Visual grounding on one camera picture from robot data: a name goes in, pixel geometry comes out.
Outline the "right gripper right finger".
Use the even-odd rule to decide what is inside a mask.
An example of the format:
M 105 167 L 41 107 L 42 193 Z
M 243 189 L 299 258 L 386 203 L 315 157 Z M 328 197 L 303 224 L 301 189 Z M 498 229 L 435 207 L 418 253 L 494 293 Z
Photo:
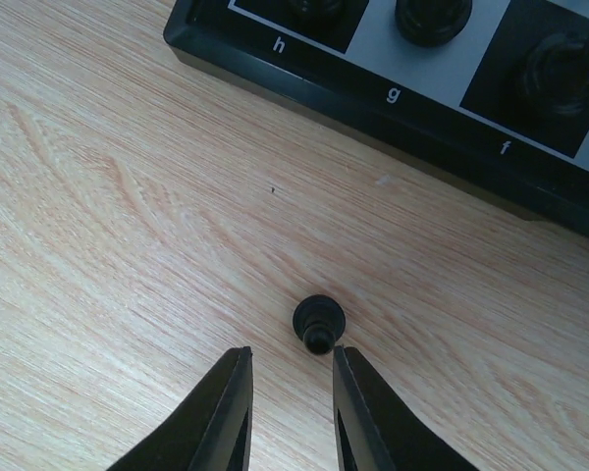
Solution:
M 341 470 L 474 470 L 430 430 L 355 347 L 337 346 L 333 404 Z

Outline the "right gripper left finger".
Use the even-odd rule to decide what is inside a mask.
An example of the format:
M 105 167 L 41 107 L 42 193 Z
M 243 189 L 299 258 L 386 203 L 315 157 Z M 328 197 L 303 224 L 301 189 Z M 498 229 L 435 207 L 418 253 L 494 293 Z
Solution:
M 252 402 L 251 348 L 230 348 L 170 416 L 110 468 L 246 470 Z

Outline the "black pawn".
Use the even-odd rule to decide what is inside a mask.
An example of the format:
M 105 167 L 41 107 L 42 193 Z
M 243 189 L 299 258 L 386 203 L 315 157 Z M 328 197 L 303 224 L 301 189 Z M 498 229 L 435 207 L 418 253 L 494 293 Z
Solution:
M 345 332 L 346 325 L 343 308 L 328 295 L 310 295 L 294 310 L 294 332 L 314 355 L 330 353 Z

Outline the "black rook piece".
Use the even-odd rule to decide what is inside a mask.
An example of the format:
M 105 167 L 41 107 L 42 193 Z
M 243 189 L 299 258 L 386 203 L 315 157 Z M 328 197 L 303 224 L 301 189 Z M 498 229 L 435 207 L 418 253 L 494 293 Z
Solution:
M 344 8 L 344 0 L 288 0 L 291 10 L 301 19 L 320 20 L 338 15 Z

